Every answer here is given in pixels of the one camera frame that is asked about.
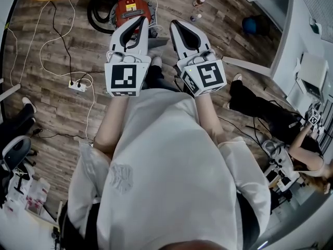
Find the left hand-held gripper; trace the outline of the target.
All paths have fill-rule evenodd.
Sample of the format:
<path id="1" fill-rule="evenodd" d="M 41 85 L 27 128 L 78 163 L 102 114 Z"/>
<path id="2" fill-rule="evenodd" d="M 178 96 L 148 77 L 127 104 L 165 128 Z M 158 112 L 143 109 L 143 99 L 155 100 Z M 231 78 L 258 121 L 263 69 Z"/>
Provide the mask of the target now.
<path id="1" fill-rule="evenodd" d="M 148 26 L 148 19 L 138 16 L 126 21 L 112 34 L 105 63 L 106 88 L 112 97 L 139 95 L 151 63 L 151 58 L 145 56 L 148 53 Z M 135 44 L 127 46 L 136 30 Z"/>

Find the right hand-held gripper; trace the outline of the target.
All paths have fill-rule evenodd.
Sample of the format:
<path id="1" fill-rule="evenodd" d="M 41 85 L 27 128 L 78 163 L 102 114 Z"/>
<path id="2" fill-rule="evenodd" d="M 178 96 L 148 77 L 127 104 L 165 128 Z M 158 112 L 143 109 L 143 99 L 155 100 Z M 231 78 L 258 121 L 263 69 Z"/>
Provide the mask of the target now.
<path id="1" fill-rule="evenodd" d="M 169 30 L 173 48 L 180 59 L 177 62 L 178 75 L 192 96 L 212 93 L 227 85 L 222 60 L 210 49 L 203 31 L 179 20 L 172 20 Z M 184 53 L 194 55 L 187 57 Z"/>

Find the person's left forearm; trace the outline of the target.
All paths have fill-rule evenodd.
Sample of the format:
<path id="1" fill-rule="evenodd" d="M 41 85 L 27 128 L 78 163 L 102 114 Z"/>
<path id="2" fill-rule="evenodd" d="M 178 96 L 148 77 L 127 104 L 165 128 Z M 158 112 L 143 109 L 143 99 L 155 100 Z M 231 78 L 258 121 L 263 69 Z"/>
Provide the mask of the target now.
<path id="1" fill-rule="evenodd" d="M 114 97 L 105 112 L 104 118 L 94 138 L 93 147 L 113 158 L 121 136 L 122 125 L 129 103 L 129 97 Z"/>

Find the person's right forearm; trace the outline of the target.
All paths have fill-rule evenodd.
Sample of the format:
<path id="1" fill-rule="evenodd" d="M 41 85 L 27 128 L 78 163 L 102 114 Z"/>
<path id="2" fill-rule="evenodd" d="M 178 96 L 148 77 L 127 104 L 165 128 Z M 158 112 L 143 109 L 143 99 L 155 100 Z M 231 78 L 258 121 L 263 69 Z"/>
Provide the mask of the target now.
<path id="1" fill-rule="evenodd" d="M 225 142 L 225 132 L 214 109 L 210 94 L 195 97 L 195 103 L 201 127 L 216 145 Z"/>

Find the orange vacuum cleaner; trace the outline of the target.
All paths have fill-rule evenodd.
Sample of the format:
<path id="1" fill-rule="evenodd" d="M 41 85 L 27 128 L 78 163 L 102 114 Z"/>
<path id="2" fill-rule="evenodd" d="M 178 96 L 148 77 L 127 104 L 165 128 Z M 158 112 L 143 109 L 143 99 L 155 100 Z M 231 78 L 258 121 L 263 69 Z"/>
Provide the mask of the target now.
<path id="1" fill-rule="evenodd" d="M 156 38 L 157 31 L 157 2 L 147 0 L 118 0 L 112 7 L 109 23 L 112 25 L 112 33 L 132 18 L 144 16 L 149 22 L 149 38 Z"/>

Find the person's black trousers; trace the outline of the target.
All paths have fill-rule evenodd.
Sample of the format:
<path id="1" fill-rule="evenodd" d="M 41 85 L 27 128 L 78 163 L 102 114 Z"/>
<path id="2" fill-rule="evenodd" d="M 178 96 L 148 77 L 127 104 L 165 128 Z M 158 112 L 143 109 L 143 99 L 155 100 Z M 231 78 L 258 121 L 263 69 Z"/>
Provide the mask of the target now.
<path id="1" fill-rule="evenodd" d="M 172 92 L 180 92 L 179 89 L 164 78 L 161 64 L 149 67 L 142 86 L 142 90 L 146 89 L 165 89 Z"/>

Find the white desk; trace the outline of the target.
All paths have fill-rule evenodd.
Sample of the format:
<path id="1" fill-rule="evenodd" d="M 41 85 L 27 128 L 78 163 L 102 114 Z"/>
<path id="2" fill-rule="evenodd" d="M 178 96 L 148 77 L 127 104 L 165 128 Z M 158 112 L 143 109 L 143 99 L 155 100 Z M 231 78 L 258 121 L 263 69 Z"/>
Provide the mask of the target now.
<path id="1" fill-rule="evenodd" d="M 228 64 L 245 68 L 270 78 L 282 90 L 287 100 L 287 96 L 296 82 L 295 67 L 297 60 L 301 59 L 302 54 L 308 52 L 327 60 L 321 32 L 315 32 L 314 28 L 320 28 L 320 25 L 316 19 L 312 18 L 305 1 L 288 0 L 280 43 L 273 62 L 269 67 L 226 56 L 222 60 Z M 310 105 L 311 103 L 305 103 L 299 109 L 294 109 L 304 113 Z"/>

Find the blue ball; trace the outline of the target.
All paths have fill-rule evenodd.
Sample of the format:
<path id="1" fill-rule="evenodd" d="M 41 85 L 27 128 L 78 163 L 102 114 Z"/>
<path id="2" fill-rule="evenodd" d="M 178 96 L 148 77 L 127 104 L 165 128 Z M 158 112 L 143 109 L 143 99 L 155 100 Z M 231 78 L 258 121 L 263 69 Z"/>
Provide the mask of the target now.
<path id="1" fill-rule="evenodd" d="M 267 36 L 270 32 L 270 22 L 263 15 L 250 16 L 242 20 L 242 29 L 244 33 Z"/>

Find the person's white shirt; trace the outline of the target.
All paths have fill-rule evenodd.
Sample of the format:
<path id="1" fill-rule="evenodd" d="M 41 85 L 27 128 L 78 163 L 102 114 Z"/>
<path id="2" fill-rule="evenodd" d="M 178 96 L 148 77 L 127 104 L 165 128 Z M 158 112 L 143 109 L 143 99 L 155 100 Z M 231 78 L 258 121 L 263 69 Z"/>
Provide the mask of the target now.
<path id="1" fill-rule="evenodd" d="M 67 250 L 245 250 L 265 232 L 266 178 L 241 137 L 216 145 L 195 98 L 130 97 L 113 158 L 80 144 L 64 227 Z"/>

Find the white cardboard box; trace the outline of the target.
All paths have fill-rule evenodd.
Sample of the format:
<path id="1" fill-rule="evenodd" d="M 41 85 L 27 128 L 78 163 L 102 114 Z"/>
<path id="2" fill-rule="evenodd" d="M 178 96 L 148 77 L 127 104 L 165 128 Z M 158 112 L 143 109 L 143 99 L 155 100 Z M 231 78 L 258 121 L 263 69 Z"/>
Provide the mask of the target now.
<path id="1" fill-rule="evenodd" d="M 288 103 L 299 109 L 305 103 L 325 103 L 330 92 L 328 61 L 308 52 L 302 54 L 295 67 L 296 82 L 287 96 Z"/>

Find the grey plastic device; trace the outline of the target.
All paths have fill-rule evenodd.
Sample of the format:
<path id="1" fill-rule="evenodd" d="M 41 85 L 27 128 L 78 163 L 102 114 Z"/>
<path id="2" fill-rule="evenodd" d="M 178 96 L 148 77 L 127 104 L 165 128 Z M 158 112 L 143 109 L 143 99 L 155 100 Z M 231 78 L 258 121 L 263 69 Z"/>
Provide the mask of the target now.
<path id="1" fill-rule="evenodd" d="M 279 140 L 266 140 L 262 148 L 268 154 L 269 163 L 276 168 L 293 170 L 293 163 L 288 154 L 287 145 Z"/>

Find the grey office chair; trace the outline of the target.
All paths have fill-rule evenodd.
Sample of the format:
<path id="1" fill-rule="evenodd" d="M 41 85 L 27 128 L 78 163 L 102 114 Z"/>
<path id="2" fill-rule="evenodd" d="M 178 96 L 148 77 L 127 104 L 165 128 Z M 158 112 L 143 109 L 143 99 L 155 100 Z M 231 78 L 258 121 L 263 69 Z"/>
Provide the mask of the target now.
<path id="1" fill-rule="evenodd" d="M 1 161 L 9 171 L 13 171 L 31 149 L 31 139 L 21 135 L 12 139 L 1 152 Z"/>

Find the equipment rack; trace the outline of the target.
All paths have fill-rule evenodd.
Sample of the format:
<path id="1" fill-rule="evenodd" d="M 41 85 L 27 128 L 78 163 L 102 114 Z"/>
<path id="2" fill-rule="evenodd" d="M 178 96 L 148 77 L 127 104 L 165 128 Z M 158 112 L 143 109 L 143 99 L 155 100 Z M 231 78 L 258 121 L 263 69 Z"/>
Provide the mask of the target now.
<path id="1" fill-rule="evenodd" d="M 270 188 L 282 193 L 290 191 L 299 204 L 303 204 L 313 193 L 300 177 L 300 174 L 294 171 L 294 168 L 293 170 L 286 168 L 278 169 L 270 164 L 265 170 L 264 175 Z"/>

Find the white red label box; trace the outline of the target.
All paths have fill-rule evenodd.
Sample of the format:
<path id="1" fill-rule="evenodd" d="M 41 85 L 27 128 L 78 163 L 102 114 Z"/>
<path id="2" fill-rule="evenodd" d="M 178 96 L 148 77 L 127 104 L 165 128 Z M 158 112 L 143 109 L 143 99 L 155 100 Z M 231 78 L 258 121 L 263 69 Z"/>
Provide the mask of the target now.
<path id="1" fill-rule="evenodd" d="M 39 216 L 47 200 L 49 190 L 50 184 L 44 178 L 33 179 L 26 196 L 25 210 Z"/>

